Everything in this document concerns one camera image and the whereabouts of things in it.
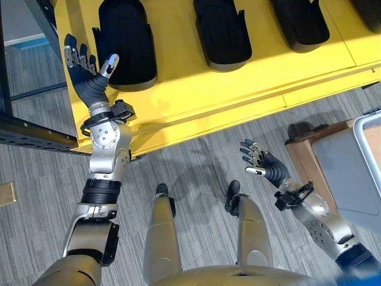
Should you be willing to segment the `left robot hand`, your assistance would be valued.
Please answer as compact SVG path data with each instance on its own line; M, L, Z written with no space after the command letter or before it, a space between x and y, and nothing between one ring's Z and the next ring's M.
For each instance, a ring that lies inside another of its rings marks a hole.
M77 39L67 34L64 39L64 59L73 88L88 108L99 102L108 102L105 90L118 65L118 54L109 55L97 69L96 57L88 54L87 45L77 46Z

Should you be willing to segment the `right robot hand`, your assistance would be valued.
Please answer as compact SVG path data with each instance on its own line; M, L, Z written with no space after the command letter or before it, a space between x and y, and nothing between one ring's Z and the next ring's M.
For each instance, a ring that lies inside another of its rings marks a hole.
M243 153L242 160L249 164L246 173L262 176L276 188L291 177L287 167L260 143L245 139L239 150Z

